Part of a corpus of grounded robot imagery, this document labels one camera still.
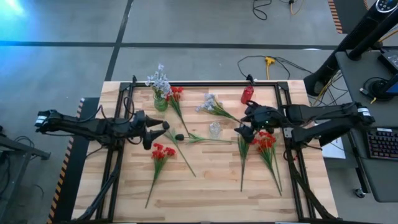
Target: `red bottle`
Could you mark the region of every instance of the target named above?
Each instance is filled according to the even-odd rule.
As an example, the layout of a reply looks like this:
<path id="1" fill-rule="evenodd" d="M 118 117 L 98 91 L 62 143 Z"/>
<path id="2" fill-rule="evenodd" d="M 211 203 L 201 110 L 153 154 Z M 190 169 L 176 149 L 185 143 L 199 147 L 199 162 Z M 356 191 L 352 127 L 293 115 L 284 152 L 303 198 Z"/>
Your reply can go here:
<path id="1" fill-rule="evenodd" d="M 248 100 L 251 100 L 251 97 L 252 97 L 253 93 L 254 93 L 254 88 L 253 88 L 253 86 L 251 86 L 251 85 L 247 86 L 247 87 L 243 90 L 241 102 L 242 102 L 243 104 L 246 104 L 246 102 L 247 102 Z"/>

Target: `clear glass cup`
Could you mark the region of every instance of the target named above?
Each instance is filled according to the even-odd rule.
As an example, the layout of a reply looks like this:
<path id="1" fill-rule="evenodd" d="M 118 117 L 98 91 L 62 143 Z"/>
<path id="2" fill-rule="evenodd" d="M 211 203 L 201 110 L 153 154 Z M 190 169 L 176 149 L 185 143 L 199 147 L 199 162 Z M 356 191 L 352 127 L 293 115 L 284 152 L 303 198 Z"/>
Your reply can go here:
<path id="1" fill-rule="evenodd" d="M 219 124 L 219 122 L 215 121 L 215 122 L 211 123 L 209 131 L 210 131 L 210 138 L 212 138 L 212 139 L 220 138 L 221 125 Z"/>

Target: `desk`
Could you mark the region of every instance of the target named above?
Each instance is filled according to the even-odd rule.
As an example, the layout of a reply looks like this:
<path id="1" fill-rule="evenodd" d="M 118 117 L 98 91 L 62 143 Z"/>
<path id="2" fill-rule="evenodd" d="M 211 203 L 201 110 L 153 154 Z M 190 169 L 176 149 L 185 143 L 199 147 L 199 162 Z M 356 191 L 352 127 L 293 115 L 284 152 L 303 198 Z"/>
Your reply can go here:
<path id="1" fill-rule="evenodd" d="M 303 81 L 288 82 L 292 103 L 307 105 L 308 98 Z M 108 117 L 114 116 L 119 86 L 120 82 L 106 82 L 103 85 L 99 103 L 103 105 Z M 186 87 L 182 94 L 181 107 L 188 130 L 207 136 L 209 124 L 218 121 L 223 128 L 221 139 L 235 140 L 237 134 L 233 128 L 237 124 L 234 121 L 204 112 L 197 113 L 195 108 L 204 102 L 205 93 L 214 93 L 217 99 L 223 101 L 228 112 L 241 118 L 246 109 L 240 103 L 243 88 L 244 86 Z M 177 133 L 185 133 L 171 107 L 164 113 L 155 110 L 152 95 L 153 92 L 148 87 L 135 87 L 133 98 L 136 110 L 145 110 L 152 118 L 167 120 Z M 277 106 L 274 88 L 256 86 L 252 99 L 262 105 Z M 283 139 L 280 130 L 276 130 L 275 135 Z M 175 148 L 163 136 L 155 142 Z M 297 221 L 289 169 L 282 157 L 283 141 L 279 141 L 277 146 L 277 160 L 283 186 L 281 197 L 256 150 L 249 150 L 243 191 L 240 192 L 241 163 L 237 145 L 207 141 L 199 144 L 181 142 L 179 146 L 197 177 L 192 175 L 177 153 L 177 157 L 169 159 L 165 165 L 154 187 L 148 208 L 145 209 L 154 173 L 151 151 L 143 150 L 142 145 L 125 145 L 114 222 Z M 97 142 L 91 142 L 87 153 L 99 147 Z M 98 193 L 106 154 L 106 150 L 98 151 L 85 161 L 72 218 L 79 217 Z M 326 209 L 337 216 L 322 152 L 306 149 L 303 155 L 312 190 Z M 308 216 L 303 192 L 300 196 L 305 215 Z M 106 216 L 107 212 L 105 206 L 103 215 Z"/>
<path id="2" fill-rule="evenodd" d="M 366 52 L 358 61 L 350 60 L 345 52 L 336 53 L 338 65 L 343 73 L 352 101 L 367 106 L 374 116 L 375 127 L 398 126 L 398 97 L 388 102 L 370 104 L 369 98 L 360 94 L 359 89 L 371 77 L 390 79 L 392 74 L 377 60 L 379 52 Z M 368 157 L 368 150 L 361 133 L 352 131 L 358 154 Z M 360 159 L 363 163 L 374 198 L 378 202 L 398 202 L 398 162 L 377 159 Z"/>

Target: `artificial flower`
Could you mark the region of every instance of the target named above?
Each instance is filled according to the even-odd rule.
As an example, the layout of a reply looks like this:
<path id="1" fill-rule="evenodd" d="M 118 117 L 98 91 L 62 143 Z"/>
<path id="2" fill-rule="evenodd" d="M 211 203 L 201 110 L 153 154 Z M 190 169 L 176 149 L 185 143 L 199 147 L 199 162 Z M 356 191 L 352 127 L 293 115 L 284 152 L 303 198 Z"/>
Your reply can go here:
<path id="1" fill-rule="evenodd" d="M 238 136 L 238 147 L 239 147 L 239 155 L 241 156 L 241 191 L 243 189 L 243 175 L 244 175 L 244 167 L 246 165 L 246 159 L 248 157 L 249 144 L 243 139 L 241 135 Z"/>
<path id="2" fill-rule="evenodd" d="M 168 130 L 166 133 L 164 133 L 164 136 L 166 136 L 168 139 L 170 139 L 174 143 L 175 147 L 177 147 L 179 153 L 181 154 L 181 156 L 184 159 L 185 163 L 187 164 L 188 168 L 191 170 L 193 176 L 196 177 L 196 174 L 192 170 L 192 168 L 189 165 L 187 159 L 185 158 L 184 154 L 182 154 L 182 151 L 181 151 L 181 149 L 178 146 L 178 142 L 177 142 L 177 140 L 175 138 L 175 130 L 174 129 L 173 130 Z"/>
<path id="3" fill-rule="evenodd" d="M 257 138 L 255 138 L 251 144 L 255 144 L 257 146 L 257 151 L 261 156 L 261 159 L 264 161 L 269 171 L 271 172 L 272 178 L 274 178 L 279 194 L 282 196 L 282 184 L 280 182 L 279 168 L 275 152 L 276 138 L 269 133 L 266 133 L 264 131 L 259 131 L 257 134 Z M 274 168 L 272 166 L 273 160 L 275 160 L 275 166 L 276 166 L 279 184 L 275 176 Z"/>
<path id="4" fill-rule="evenodd" d="M 199 141 L 219 141 L 219 142 L 235 142 L 236 143 L 236 141 L 230 141 L 230 140 L 203 138 L 197 134 L 192 134 L 192 133 L 189 133 L 189 137 L 185 137 L 183 134 L 178 134 L 175 136 L 175 139 L 179 140 L 179 141 L 183 141 L 184 139 L 190 139 L 188 142 L 189 144 L 199 142 Z"/>
<path id="5" fill-rule="evenodd" d="M 155 97 L 166 99 L 166 97 L 172 93 L 172 89 L 169 80 L 166 78 L 166 74 L 162 73 L 164 66 L 159 64 L 157 68 L 158 71 L 156 71 L 153 76 L 147 77 L 145 85 L 152 87 L 155 92 Z"/>
<path id="6" fill-rule="evenodd" d="M 182 124 L 184 125 L 184 128 L 187 132 L 187 134 L 190 136 L 190 133 L 188 131 L 187 125 L 185 124 L 184 119 L 182 118 L 182 112 L 181 112 L 181 107 L 180 107 L 180 99 L 181 99 L 181 94 L 182 94 L 182 87 L 171 87 L 171 94 L 169 94 L 166 98 L 166 100 L 169 102 L 170 105 L 172 105 L 174 111 L 177 113 L 178 117 L 180 118 Z"/>
<path id="7" fill-rule="evenodd" d="M 155 164 L 155 174 L 154 174 L 154 179 L 152 181 L 152 185 L 149 190 L 149 195 L 148 195 L 147 203 L 145 204 L 145 208 L 147 208 L 147 206 L 148 206 L 150 195 L 152 194 L 152 190 L 154 189 L 154 185 L 156 183 L 157 178 L 159 177 L 159 174 L 160 174 L 164 164 L 166 164 L 167 159 L 169 159 L 170 157 L 175 155 L 175 150 L 170 147 L 166 147 L 163 150 L 163 145 L 157 144 L 157 143 L 154 144 L 154 147 L 157 148 L 157 150 L 152 152 L 152 159 L 154 160 L 154 164 Z"/>
<path id="8" fill-rule="evenodd" d="M 204 111 L 206 113 L 209 114 L 213 114 L 213 115 L 218 115 L 218 116 L 224 116 L 226 118 L 231 118 L 234 121 L 237 121 L 239 123 L 241 123 L 240 120 L 236 119 L 234 116 L 232 116 L 231 114 L 229 114 L 224 108 L 223 108 L 223 104 L 222 102 L 219 102 L 216 100 L 215 95 L 214 94 L 209 94 L 206 93 L 205 94 L 205 103 L 198 106 L 196 108 L 196 111 Z"/>

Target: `caster wheel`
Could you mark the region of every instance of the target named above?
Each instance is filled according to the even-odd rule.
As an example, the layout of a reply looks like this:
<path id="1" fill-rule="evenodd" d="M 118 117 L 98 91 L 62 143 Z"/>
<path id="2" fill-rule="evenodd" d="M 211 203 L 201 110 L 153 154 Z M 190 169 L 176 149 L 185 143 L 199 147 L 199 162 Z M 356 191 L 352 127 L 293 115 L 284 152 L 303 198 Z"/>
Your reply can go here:
<path id="1" fill-rule="evenodd" d="M 359 197 L 359 198 L 365 198 L 365 193 L 362 191 L 362 189 L 356 189 L 354 190 L 354 194 Z"/>

